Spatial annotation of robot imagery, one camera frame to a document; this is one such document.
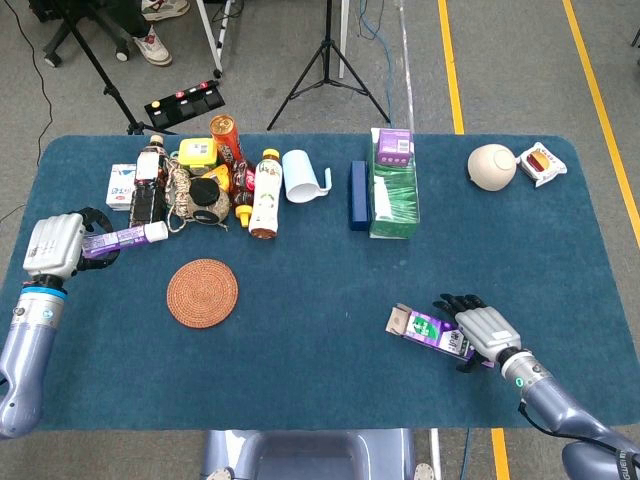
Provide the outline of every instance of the person's foot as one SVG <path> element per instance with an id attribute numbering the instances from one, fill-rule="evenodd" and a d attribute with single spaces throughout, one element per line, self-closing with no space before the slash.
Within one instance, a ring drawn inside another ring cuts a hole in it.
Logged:
<path id="1" fill-rule="evenodd" d="M 148 22 L 179 17 L 189 11 L 187 0 L 142 0 L 142 15 Z"/>
<path id="2" fill-rule="evenodd" d="M 140 49 L 140 52 L 152 65 L 158 65 L 160 67 L 166 67 L 171 64 L 173 58 L 169 50 L 162 44 L 153 25 L 149 29 L 149 33 L 146 37 L 136 38 L 133 37 L 133 41 Z"/>

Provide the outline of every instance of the purple box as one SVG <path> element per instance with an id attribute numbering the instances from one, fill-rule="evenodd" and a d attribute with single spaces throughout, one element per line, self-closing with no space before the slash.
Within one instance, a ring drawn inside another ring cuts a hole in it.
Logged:
<path id="1" fill-rule="evenodd" d="M 413 155 L 413 136 L 409 130 L 381 128 L 376 163 L 387 167 L 406 167 Z"/>

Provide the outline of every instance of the purple milk carton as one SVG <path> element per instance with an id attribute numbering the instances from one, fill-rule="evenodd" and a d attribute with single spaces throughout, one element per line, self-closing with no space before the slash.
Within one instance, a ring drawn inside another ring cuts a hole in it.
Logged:
<path id="1" fill-rule="evenodd" d="M 455 325 L 417 312 L 401 303 L 391 311 L 386 331 L 440 352 L 469 361 L 474 348 Z M 492 362 L 483 362 L 492 368 Z"/>
<path id="2" fill-rule="evenodd" d="M 413 136 L 409 130 L 381 128 L 376 163 L 387 167 L 406 167 L 413 155 Z"/>

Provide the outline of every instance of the robotic hand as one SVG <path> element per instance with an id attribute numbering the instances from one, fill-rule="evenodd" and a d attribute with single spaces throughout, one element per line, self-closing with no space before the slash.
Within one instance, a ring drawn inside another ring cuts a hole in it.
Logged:
<path id="1" fill-rule="evenodd" d="M 502 376 L 520 395 L 518 411 L 536 429 L 547 435 L 570 438 L 562 451 L 562 461 L 572 480 L 637 480 L 640 478 L 640 448 L 625 436 L 603 425 L 545 369 L 528 350 L 520 335 L 493 307 L 475 295 L 441 295 L 434 306 L 448 313 L 460 332 L 475 348 L 467 364 L 489 360 L 501 367 Z M 534 409 L 549 427 L 545 430 L 529 417 Z"/>
<path id="2" fill-rule="evenodd" d="M 78 271 L 105 268 L 118 257 L 117 251 L 99 259 L 82 256 L 82 239 L 93 232 L 94 222 L 113 231 L 102 212 L 84 208 L 40 220 L 31 233 L 23 268 L 32 280 L 24 283 L 13 309 L 0 357 L 0 384 L 9 384 L 0 399 L 0 439 L 25 435 L 40 420 L 44 374 L 67 297 L 62 284 Z"/>

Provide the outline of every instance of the black cap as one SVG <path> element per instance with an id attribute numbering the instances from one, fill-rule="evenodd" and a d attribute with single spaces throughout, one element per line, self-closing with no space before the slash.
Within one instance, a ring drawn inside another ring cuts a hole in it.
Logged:
<path id="1" fill-rule="evenodd" d="M 220 187 L 213 178 L 193 178 L 191 179 L 189 195 L 191 195 L 193 203 L 196 205 L 208 207 L 216 203 L 220 198 Z"/>

